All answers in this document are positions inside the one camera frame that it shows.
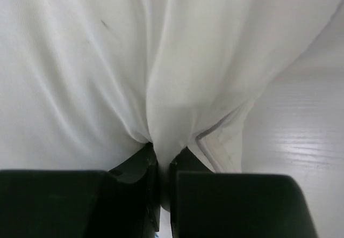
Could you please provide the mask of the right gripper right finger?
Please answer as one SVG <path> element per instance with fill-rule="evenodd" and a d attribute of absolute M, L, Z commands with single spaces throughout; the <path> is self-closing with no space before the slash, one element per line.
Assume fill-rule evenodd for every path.
<path fill-rule="evenodd" d="M 189 149 L 169 166 L 173 237 L 317 237 L 304 194 L 287 175 L 219 174 Z"/>

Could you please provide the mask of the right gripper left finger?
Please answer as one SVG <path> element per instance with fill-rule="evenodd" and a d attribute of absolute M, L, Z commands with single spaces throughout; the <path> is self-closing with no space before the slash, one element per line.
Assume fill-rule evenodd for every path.
<path fill-rule="evenodd" d="M 110 171 L 1 171 L 1 237 L 154 237 L 158 163 L 146 144 Z"/>

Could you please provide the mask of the white pillow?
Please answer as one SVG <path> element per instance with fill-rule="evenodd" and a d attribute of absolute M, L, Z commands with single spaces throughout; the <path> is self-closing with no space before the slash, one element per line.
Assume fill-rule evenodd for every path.
<path fill-rule="evenodd" d="M 110 170 L 152 143 L 241 170 L 267 84 L 343 0 L 1 0 L 1 168 Z"/>

